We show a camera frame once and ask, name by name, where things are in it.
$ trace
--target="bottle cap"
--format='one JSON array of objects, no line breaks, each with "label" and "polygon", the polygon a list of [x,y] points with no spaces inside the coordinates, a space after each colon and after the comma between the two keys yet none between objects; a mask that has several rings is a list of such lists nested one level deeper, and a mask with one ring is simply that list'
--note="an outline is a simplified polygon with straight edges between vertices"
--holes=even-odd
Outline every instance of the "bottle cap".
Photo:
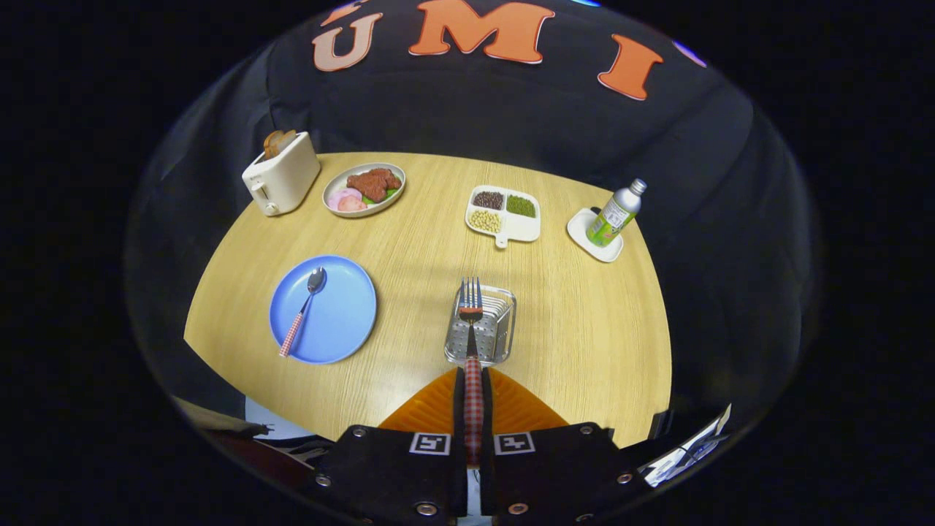
[{"label": "bottle cap", "polygon": [[630,192],[633,192],[637,196],[641,196],[645,190],[646,182],[642,179],[634,179],[633,183],[630,184]]}]

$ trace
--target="blue plate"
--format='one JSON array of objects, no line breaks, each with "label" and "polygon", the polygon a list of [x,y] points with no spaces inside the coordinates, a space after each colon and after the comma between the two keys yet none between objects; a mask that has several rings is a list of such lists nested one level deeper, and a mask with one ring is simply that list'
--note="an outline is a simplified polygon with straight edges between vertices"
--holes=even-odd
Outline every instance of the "blue plate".
[{"label": "blue plate", "polygon": [[313,269],[324,267],[322,289],[315,293],[289,356],[307,363],[334,363],[352,355],[367,340],[377,319],[377,291],[367,272],[341,256],[316,256],[289,270],[273,293],[269,327],[282,345],[295,315],[309,296]]}]

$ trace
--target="white plate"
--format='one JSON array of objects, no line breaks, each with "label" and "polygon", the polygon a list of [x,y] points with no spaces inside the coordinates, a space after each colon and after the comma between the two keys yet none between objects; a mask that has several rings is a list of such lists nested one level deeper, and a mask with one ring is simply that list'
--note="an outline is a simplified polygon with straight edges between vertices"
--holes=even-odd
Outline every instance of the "white plate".
[{"label": "white plate", "polygon": [[[393,172],[393,175],[395,175],[397,179],[402,182],[402,185],[399,186],[399,189],[396,190],[395,194],[387,197],[383,200],[383,202],[367,205],[366,209],[356,212],[342,212],[328,206],[328,198],[331,197],[332,194],[338,190],[343,190],[348,187],[348,177],[351,177],[352,175],[360,175],[364,172],[371,171],[374,168],[387,168]],[[399,199],[399,195],[402,194],[403,190],[405,189],[406,172],[404,172],[402,168],[396,165],[391,165],[389,163],[367,163],[365,165],[360,165],[358,167],[344,170],[336,178],[332,179],[331,182],[328,183],[328,185],[324,188],[324,192],[322,192],[322,203],[324,204],[324,207],[331,211],[334,215],[340,215],[341,217],[364,217],[366,215],[377,213],[392,205],[394,202],[396,202],[397,199]]]},{"label": "white plate", "polygon": [[[499,194],[503,194],[503,203],[500,204],[500,210],[479,207],[472,204],[474,202],[474,197],[477,196],[480,192],[497,192]],[[525,215],[520,215],[518,213],[507,212],[507,198],[509,196],[522,197],[532,201],[532,204],[536,209],[536,217],[526,217]],[[473,226],[468,219],[470,219],[470,215],[477,210],[486,210],[500,216],[500,231],[495,233],[488,230],[481,230],[480,228]],[[539,232],[542,226],[542,210],[539,209],[539,202],[536,200],[536,198],[530,196],[529,194],[517,192],[516,190],[510,190],[509,188],[501,188],[499,186],[482,184],[480,186],[475,186],[474,189],[470,192],[470,197],[467,199],[465,224],[468,228],[474,230],[475,232],[487,234],[488,236],[494,236],[494,243],[496,244],[496,248],[507,248],[507,240],[535,241],[539,238]]]},{"label": "white plate", "polygon": [[597,219],[594,211],[582,208],[568,221],[568,234],[578,246],[604,263],[610,263],[624,250],[624,237],[617,236],[607,246],[597,246],[587,239],[587,229]]}]

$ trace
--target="metal basket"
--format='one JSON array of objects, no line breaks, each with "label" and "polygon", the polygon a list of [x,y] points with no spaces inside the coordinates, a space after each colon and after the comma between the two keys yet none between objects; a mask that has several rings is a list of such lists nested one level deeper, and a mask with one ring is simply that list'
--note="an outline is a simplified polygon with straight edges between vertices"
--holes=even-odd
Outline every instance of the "metal basket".
[{"label": "metal basket", "polygon": [[[516,324],[516,297],[509,290],[481,285],[483,318],[474,324],[478,359],[483,366],[498,364],[510,357],[513,327]],[[452,319],[445,337],[445,356],[464,363],[468,353],[468,322],[458,317],[461,288],[454,293]]]}]

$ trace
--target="fried chicken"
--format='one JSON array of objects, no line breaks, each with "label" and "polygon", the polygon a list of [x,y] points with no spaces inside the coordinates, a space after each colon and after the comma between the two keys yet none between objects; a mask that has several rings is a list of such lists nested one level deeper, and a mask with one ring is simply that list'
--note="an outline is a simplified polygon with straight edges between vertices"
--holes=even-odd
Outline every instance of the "fried chicken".
[{"label": "fried chicken", "polygon": [[386,199],[386,191],[402,185],[393,172],[387,168],[374,168],[360,175],[348,177],[348,188],[359,190],[361,194],[375,203]]}]

